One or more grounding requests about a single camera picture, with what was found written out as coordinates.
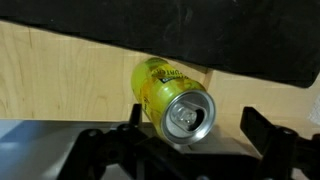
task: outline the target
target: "wooden panel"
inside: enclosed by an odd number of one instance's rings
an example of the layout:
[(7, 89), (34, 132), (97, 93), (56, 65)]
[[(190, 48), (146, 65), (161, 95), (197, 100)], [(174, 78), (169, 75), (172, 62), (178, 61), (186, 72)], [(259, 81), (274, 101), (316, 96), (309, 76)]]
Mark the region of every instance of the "wooden panel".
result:
[[(151, 55), (0, 22), (0, 118), (126, 120)], [(170, 61), (202, 82), (206, 68)]]
[(320, 94), (320, 77), (309, 89), (220, 71), (211, 71), (207, 77), (208, 92), (217, 106), (217, 125), (236, 138), (243, 136), (239, 126), (244, 106), (255, 107), (274, 124), (293, 128), (303, 136), (320, 132), (308, 119)]

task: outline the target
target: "gray surface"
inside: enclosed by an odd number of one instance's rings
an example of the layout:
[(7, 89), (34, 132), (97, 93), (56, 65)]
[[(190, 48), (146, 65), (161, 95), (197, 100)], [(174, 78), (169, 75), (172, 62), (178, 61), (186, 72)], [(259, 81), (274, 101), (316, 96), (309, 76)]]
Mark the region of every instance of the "gray surface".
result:
[[(0, 174), (2, 180), (52, 180), (63, 165), (78, 134), (89, 128), (107, 132), (113, 123), (0, 120)], [(143, 129), (155, 132), (151, 124)], [(183, 152), (245, 152), (232, 138), (222, 137), (219, 127)], [(117, 166), (108, 167), (103, 179), (128, 179)]]

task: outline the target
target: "black mount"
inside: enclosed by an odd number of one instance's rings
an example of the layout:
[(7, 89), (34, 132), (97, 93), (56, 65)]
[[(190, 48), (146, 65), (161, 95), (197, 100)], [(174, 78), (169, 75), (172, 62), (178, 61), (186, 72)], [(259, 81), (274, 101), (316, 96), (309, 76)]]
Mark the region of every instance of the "black mount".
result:
[(255, 109), (245, 107), (241, 129), (262, 155), (181, 154), (157, 137), (139, 130), (141, 105), (130, 120), (103, 134), (98, 129), (80, 133), (59, 180), (100, 179), (106, 166), (119, 164), (132, 179), (290, 179), (293, 168), (319, 179), (320, 135), (312, 140), (288, 128), (274, 126)]

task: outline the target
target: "aluminum can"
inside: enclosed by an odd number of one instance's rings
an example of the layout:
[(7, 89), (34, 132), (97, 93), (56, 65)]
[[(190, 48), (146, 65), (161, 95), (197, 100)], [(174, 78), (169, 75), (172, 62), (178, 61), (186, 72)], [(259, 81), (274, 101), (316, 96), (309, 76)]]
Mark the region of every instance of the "aluminum can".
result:
[(205, 88), (161, 58), (138, 64), (131, 77), (133, 93), (159, 136), (192, 144), (213, 127), (215, 105)]

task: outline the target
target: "can lid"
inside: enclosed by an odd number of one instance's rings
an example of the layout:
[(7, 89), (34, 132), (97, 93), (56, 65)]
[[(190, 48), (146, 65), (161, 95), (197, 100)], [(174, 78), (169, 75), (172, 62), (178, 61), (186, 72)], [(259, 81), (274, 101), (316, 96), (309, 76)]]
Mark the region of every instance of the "can lid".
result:
[(176, 144), (192, 144), (212, 129), (215, 105), (205, 91), (189, 90), (175, 97), (165, 110), (161, 129)]

